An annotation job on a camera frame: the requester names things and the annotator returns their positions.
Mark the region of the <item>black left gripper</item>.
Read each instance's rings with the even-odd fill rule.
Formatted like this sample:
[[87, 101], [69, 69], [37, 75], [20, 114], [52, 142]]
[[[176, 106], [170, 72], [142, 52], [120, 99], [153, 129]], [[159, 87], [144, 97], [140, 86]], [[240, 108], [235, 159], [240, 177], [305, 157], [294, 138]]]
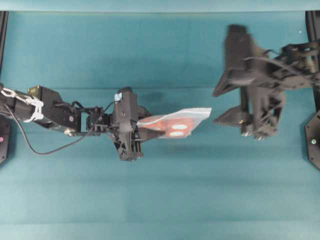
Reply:
[[141, 142], [159, 138], [165, 131], [149, 128], [137, 128], [138, 119], [150, 117], [152, 113], [137, 104], [134, 93], [117, 93], [112, 112], [110, 138], [117, 150], [120, 160], [134, 162], [143, 156]]

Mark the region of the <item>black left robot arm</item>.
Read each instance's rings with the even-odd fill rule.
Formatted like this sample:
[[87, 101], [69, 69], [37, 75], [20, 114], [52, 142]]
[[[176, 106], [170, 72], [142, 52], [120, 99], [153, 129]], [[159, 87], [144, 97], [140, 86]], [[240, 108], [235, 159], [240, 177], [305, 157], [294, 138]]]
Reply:
[[[112, 113], [107, 110], [113, 106]], [[0, 114], [21, 122], [35, 123], [45, 129], [78, 137], [80, 142], [88, 136], [108, 135], [120, 160], [134, 162], [143, 157], [142, 143], [165, 135], [163, 130], [143, 128], [139, 121], [152, 116], [138, 105], [137, 95], [131, 87], [117, 91], [106, 107], [84, 107], [78, 101], [68, 103], [52, 89], [37, 85], [27, 93], [0, 87]]]

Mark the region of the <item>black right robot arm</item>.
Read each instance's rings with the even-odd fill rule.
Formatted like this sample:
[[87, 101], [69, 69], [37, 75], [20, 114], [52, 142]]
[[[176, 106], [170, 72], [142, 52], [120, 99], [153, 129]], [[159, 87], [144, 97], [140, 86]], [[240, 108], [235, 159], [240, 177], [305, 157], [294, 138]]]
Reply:
[[259, 47], [247, 27], [228, 26], [224, 41], [225, 70], [212, 95], [240, 90], [240, 105], [232, 107], [214, 123], [239, 127], [244, 136], [261, 140], [277, 134], [287, 90], [319, 87], [320, 71], [315, 58], [319, 40], [289, 44], [270, 58], [270, 50]]

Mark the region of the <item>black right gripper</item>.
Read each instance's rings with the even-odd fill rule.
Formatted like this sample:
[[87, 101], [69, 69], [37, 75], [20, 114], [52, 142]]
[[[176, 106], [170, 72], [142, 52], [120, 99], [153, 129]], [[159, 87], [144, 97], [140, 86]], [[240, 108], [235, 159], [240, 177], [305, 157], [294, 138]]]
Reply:
[[276, 135], [285, 104], [282, 63], [269, 57], [251, 34], [249, 45], [227, 50], [224, 40], [224, 72], [213, 97], [238, 89], [239, 106], [232, 107], [212, 122], [239, 127], [244, 136], [265, 139]]

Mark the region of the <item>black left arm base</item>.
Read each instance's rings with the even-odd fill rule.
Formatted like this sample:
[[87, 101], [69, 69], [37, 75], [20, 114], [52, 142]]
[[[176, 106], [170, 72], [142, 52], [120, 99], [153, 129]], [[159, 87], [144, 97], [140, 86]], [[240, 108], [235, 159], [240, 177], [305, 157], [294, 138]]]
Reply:
[[11, 136], [11, 124], [4, 117], [0, 117], [0, 163], [8, 158], [9, 142]]

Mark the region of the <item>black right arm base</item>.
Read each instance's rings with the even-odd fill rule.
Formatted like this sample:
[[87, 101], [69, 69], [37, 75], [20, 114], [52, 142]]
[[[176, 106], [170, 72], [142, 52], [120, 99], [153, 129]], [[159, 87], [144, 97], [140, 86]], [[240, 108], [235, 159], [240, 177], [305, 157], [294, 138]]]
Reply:
[[320, 111], [304, 127], [308, 160], [320, 169]]

